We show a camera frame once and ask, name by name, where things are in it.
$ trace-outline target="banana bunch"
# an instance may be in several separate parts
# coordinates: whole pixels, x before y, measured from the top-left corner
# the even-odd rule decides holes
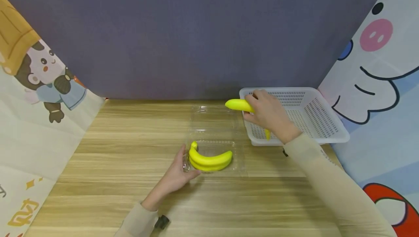
[[[233,157],[232,151],[227,151],[217,156],[207,157],[200,155],[196,151],[197,148],[198,143],[193,141],[191,143],[191,148],[189,149],[189,162],[195,169],[204,172],[219,171],[226,168]]]

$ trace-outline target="left hand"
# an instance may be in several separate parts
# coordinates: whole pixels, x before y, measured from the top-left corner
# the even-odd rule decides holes
[[[177,152],[172,164],[151,190],[144,201],[141,203],[147,210],[157,210],[163,199],[174,191],[184,187],[190,180],[195,179],[201,174],[200,170],[183,171],[183,156],[186,153],[185,144]]]

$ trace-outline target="beige sleeve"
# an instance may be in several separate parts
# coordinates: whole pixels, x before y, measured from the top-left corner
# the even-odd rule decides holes
[[[149,237],[157,220],[157,212],[149,212],[137,203],[114,237]]]
[[[374,202],[331,162],[316,141],[302,134],[284,145],[284,149],[332,211],[343,237],[397,237]]]

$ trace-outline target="banana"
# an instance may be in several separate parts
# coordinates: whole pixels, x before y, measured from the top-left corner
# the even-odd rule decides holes
[[[243,99],[228,100],[226,102],[226,107],[231,109],[231,110],[245,111],[245,112],[249,112],[249,113],[254,113],[255,112],[253,107],[246,100],[243,100]],[[269,130],[265,129],[265,135],[266,135],[266,139],[269,141],[269,139],[271,138],[271,132]]]
[[[191,148],[189,149],[189,162],[191,165],[198,170],[202,171],[219,171],[226,168],[233,157],[232,151],[224,152],[223,154],[207,157],[199,154],[196,149],[198,143],[193,141]]]

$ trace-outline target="white plastic basket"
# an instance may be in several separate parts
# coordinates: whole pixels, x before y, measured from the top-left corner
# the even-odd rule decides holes
[[[240,99],[252,94],[255,89],[265,89],[278,98],[295,126],[319,144],[349,140],[348,131],[318,90],[309,87],[243,88]],[[256,124],[247,121],[244,124],[254,146],[282,145],[272,133],[271,139],[267,140],[264,130]]]

